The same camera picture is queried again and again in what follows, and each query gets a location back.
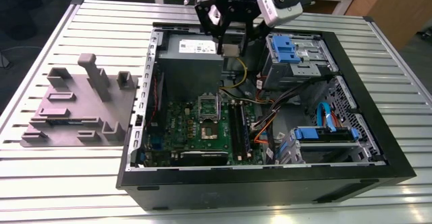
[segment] floor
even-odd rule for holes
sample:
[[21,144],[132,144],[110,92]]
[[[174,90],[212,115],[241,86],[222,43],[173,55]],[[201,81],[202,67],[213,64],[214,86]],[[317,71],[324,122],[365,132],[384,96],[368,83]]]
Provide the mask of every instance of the floor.
[[[112,0],[124,2],[146,2],[153,0]],[[14,41],[0,32],[0,51],[16,47],[30,46],[42,47],[54,29],[70,0],[42,0],[44,6],[30,11],[33,21],[37,25],[37,35],[25,41]],[[182,0],[165,0],[168,4],[182,4]],[[424,86],[432,92],[432,43],[425,42],[420,37],[413,37],[408,46],[400,51],[413,72],[417,74]],[[20,85],[26,71],[38,55],[38,49],[14,49],[4,52],[5,57],[12,62],[8,70],[0,68],[0,113],[5,108],[10,97]]]

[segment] ram slot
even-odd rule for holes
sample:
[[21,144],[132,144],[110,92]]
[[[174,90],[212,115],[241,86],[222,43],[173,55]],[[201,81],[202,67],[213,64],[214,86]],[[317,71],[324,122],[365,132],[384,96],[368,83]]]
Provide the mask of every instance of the ram slot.
[[244,144],[244,151],[246,154],[246,157],[249,157],[249,152],[250,152],[250,143],[249,143],[249,131],[248,131],[248,123],[246,123],[246,119],[245,119],[245,112],[244,112],[244,105],[242,102],[238,105],[240,108],[240,117],[241,117],[241,131],[242,131],[242,144]]
[[246,158],[245,135],[244,135],[244,118],[242,108],[238,103],[232,102],[228,109],[229,127],[230,127],[230,144],[234,159],[241,161]]

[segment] slotted aluminum table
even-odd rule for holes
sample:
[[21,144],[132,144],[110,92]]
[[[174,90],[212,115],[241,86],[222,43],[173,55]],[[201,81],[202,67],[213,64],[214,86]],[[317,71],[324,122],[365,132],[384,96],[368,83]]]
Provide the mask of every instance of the slotted aluminum table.
[[304,14],[290,29],[334,32],[417,177],[342,203],[145,212],[116,190],[121,147],[22,148],[21,134],[46,91],[52,67],[94,53],[106,74],[141,76],[153,22],[197,23],[192,7],[74,0],[0,117],[0,221],[117,223],[420,223],[432,220],[430,95],[361,17]]

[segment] motherboard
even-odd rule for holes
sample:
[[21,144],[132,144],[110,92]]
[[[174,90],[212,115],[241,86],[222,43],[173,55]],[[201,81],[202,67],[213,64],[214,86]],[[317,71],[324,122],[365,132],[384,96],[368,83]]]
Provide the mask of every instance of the motherboard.
[[145,163],[153,167],[262,164],[262,149],[248,137],[254,107],[201,96],[168,102],[165,133],[149,135]]

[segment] green circuit board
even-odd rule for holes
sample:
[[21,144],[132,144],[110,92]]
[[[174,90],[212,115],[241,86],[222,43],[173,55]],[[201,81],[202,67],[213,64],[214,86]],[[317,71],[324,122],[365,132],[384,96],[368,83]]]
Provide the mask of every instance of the green circuit board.
[[[230,129],[229,129],[229,103],[222,102],[218,121],[198,120],[201,113],[214,112],[213,102],[201,101],[198,109],[196,102],[169,102],[166,113],[165,135],[161,140],[161,148],[152,151],[152,166],[169,166],[170,152],[174,151],[220,151],[228,152],[228,165],[262,164],[261,147],[252,149],[250,157],[238,160],[232,153]],[[244,104],[244,114],[248,124],[256,121],[253,105]]]

